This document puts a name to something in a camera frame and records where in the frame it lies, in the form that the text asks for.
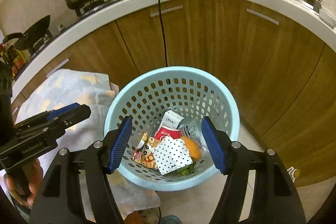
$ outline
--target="orange fruit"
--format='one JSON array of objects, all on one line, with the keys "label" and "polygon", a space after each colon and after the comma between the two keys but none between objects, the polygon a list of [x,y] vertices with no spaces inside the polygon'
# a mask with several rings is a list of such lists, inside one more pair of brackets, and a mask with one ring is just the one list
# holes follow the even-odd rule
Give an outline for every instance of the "orange fruit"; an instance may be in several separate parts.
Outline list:
[{"label": "orange fruit", "polygon": [[187,137],[184,137],[184,136],[182,136],[181,139],[184,140],[185,146],[189,150],[190,157],[194,161],[199,160],[201,158],[201,152],[200,152],[197,144],[194,141],[192,141],[191,139],[189,139]]}]

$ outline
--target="frying pan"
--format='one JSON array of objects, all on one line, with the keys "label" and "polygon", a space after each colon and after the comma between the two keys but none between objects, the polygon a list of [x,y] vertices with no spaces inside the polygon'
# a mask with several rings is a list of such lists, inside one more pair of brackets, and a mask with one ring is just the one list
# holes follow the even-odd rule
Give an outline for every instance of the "frying pan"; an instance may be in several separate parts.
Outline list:
[{"label": "frying pan", "polygon": [[23,51],[27,49],[33,49],[34,43],[47,32],[49,24],[50,15],[47,15],[32,25],[28,30],[26,30],[26,32],[16,32],[7,35],[2,43],[5,44],[11,39],[19,38],[14,45],[17,50]]}]

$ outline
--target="laundry basket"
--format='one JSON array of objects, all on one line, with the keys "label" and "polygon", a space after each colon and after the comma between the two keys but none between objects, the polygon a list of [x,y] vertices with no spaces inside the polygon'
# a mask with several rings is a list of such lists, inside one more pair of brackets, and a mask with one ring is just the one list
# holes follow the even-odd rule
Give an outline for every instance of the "laundry basket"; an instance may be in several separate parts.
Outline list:
[{"label": "laundry basket", "polygon": [[125,86],[113,100],[107,113],[104,135],[120,126],[125,116],[133,120],[133,130],[118,171],[131,182],[156,191],[177,191],[196,186],[213,176],[215,168],[208,151],[195,165],[194,174],[161,175],[132,161],[142,132],[153,136],[163,114],[172,109],[201,126],[209,116],[218,130],[232,141],[239,132],[239,113],[226,86],[213,75],[190,67],[166,67],[145,73]]}]

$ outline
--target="kitchen countertop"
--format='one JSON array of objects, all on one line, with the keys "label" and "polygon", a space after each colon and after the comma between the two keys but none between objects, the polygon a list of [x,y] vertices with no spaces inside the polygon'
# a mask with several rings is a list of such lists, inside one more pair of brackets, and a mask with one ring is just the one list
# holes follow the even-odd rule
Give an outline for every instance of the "kitchen countertop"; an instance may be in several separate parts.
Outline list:
[{"label": "kitchen countertop", "polygon": [[[29,81],[53,58],[101,26],[124,15],[155,5],[158,0],[123,0],[99,10],[66,30],[45,47],[13,85],[13,102]],[[336,31],[322,22],[312,9],[295,0],[248,0],[283,14],[321,38],[336,52]]]}]

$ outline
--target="basket rim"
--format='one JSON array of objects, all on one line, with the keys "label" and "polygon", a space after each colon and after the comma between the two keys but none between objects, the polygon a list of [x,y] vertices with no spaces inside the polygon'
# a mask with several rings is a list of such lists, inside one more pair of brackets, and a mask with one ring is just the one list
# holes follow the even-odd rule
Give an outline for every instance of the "basket rim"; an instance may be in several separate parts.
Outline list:
[{"label": "basket rim", "polygon": [[[114,98],[112,104],[109,107],[109,110],[107,112],[106,119],[105,119],[105,124],[104,124],[104,136],[107,134],[108,131],[115,129],[115,128],[110,128],[110,120],[112,117],[113,110],[115,106],[118,104],[119,100],[122,98],[122,96],[129,90],[129,88],[133,87],[134,85],[136,85],[137,83],[139,83],[140,81],[148,77],[149,75],[155,75],[157,73],[162,73],[165,71],[172,71],[172,70],[173,71],[187,71],[191,73],[196,73],[198,75],[202,75],[203,77],[205,76],[211,82],[213,82],[213,84],[217,85],[218,88],[223,91],[228,101],[228,104],[230,106],[231,113],[232,113],[232,132],[231,132],[230,139],[231,141],[237,141],[238,135],[239,135],[239,128],[240,128],[240,117],[239,117],[239,112],[238,112],[236,101],[233,98],[231,92],[218,78],[216,78],[212,74],[204,70],[186,67],[186,66],[170,66],[170,67],[155,69],[155,70],[146,72],[138,76],[137,78],[132,80],[130,83],[128,83],[120,91],[120,93]],[[147,179],[143,179],[140,176],[137,176],[135,174],[132,174],[123,165],[120,165],[117,170],[120,174],[122,174],[122,176],[124,176],[126,179],[130,180],[134,184],[140,187],[145,187],[147,189],[151,189],[155,191],[179,191],[179,190],[188,189],[188,188],[191,188],[198,184],[203,183],[204,181],[206,181],[207,179],[209,179],[210,177],[212,177],[214,174],[216,174],[219,171],[213,165],[212,167],[207,169],[206,172],[202,172],[186,180],[181,180],[181,181],[176,181],[176,182],[165,182],[165,181],[153,182]]]}]

